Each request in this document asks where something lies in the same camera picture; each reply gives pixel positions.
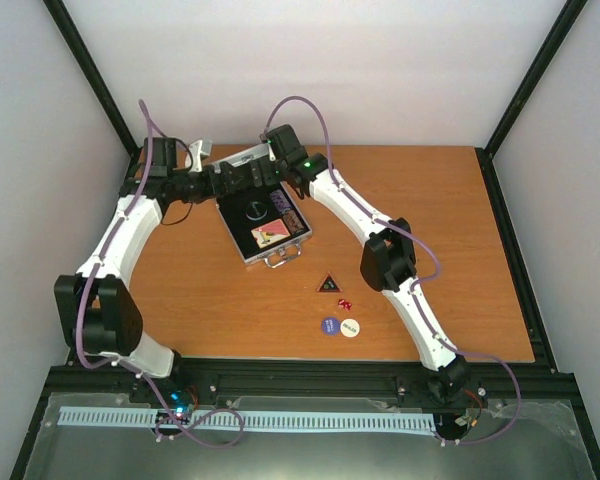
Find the clear round acrylic disc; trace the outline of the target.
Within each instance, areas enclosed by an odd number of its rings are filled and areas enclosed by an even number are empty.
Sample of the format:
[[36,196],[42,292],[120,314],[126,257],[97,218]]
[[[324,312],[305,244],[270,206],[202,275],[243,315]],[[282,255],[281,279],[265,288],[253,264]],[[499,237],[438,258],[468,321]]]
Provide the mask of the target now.
[[251,201],[245,208],[245,216],[250,221],[260,221],[267,216],[267,206],[260,201]]

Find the aluminium poker case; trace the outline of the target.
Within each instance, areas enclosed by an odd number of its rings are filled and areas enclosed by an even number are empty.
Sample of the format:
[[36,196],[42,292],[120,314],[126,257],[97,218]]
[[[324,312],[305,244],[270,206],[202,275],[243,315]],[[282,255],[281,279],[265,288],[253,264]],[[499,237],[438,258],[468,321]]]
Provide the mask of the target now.
[[247,265],[262,261],[277,268],[299,257],[301,243],[312,235],[306,218],[280,182],[220,197],[216,206]]

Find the playing card deck box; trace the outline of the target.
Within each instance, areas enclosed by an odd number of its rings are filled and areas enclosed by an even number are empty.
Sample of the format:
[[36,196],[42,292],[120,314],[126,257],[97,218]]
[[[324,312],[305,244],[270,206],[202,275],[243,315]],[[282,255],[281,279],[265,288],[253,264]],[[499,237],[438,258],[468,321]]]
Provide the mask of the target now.
[[253,236],[256,245],[260,249],[265,249],[289,238],[290,232],[282,219],[275,219],[252,229],[251,235]]

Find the orange 100 chip stack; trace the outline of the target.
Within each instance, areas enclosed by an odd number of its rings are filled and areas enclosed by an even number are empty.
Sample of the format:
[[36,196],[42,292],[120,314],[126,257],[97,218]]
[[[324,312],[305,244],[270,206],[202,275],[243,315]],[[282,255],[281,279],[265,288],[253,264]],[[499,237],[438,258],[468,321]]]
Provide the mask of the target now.
[[282,214],[282,220],[291,235],[301,235],[308,231],[304,220],[293,209],[287,210]]

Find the purple 500 chip stack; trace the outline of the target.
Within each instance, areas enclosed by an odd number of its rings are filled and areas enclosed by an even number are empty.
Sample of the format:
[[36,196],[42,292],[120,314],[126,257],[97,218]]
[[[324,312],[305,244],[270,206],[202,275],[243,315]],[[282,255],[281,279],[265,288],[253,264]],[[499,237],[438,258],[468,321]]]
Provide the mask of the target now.
[[269,194],[269,197],[280,215],[293,210],[293,205],[284,190],[276,189]]

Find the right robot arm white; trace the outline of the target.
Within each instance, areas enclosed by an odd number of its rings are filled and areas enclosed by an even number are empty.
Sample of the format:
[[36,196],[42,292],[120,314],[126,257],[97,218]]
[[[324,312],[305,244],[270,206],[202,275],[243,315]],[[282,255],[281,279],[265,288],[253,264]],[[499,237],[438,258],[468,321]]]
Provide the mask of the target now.
[[300,197],[331,211],[362,245],[361,275],[390,302],[429,371],[427,389],[434,402],[451,402],[470,378],[465,357],[444,332],[422,290],[409,223],[374,208],[344,180],[329,155],[311,156],[289,125],[260,136],[274,170]]

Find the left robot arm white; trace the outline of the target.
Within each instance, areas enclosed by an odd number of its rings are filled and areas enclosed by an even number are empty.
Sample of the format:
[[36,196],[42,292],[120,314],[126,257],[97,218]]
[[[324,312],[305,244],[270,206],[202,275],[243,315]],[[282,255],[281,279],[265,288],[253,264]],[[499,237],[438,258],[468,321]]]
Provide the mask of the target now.
[[146,138],[96,249],[75,274],[54,284],[63,336],[80,363],[88,369],[122,365],[139,378],[154,378],[154,392],[170,403],[186,395],[188,378],[177,370],[179,353],[145,332],[130,294],[141,252],[172,203],[202,203],[276,178],[267,143],[215,162],[207,160],[211,148],[207,139],[186,145]]

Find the triangular all-in button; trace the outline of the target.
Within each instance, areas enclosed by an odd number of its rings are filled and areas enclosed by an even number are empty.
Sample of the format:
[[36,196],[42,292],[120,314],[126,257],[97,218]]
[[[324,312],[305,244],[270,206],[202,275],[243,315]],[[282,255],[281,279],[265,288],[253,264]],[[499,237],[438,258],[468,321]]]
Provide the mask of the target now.
[[342,291],[341,283],[332,272],[327,272],[324,275],[316,289],[317,293],[341,293]]

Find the blue small blind button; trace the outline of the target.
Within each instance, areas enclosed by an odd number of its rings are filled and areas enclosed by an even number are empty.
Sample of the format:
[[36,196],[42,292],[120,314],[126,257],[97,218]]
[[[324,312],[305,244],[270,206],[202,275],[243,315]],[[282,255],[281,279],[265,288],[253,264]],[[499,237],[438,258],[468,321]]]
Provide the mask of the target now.
[[341,334],[341,322],[336,317],[325,317],[320,326],[322,333],[325,335],[335,336]]

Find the white dealer button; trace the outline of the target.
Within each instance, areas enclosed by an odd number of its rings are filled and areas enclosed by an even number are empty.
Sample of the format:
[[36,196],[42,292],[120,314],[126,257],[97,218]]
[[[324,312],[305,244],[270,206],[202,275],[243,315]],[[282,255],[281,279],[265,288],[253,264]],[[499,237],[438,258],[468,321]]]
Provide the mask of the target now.
[[340,323],[340,332],[347,338],[355,338],[360,333],[360,324],[352,318],[344,319]]

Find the black aluminium frame rail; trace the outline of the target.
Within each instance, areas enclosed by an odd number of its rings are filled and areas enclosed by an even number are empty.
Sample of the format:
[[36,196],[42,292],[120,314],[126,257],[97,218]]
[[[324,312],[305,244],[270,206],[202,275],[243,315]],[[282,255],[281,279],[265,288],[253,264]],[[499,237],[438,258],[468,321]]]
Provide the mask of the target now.
[[318,362],[186,358],[173,380],[157,385],[165,397],[193,390],[203,405],[221,406],[241,397],[355,398],[424,411],[452,411],[467,406],[480,389],[487,401],[502,399],[581,402],[576,380],[546,365],[515,364],[513,374],[493,363],[470,365],[469,381],[449,393],[434,395],[431,374],[415,362]]

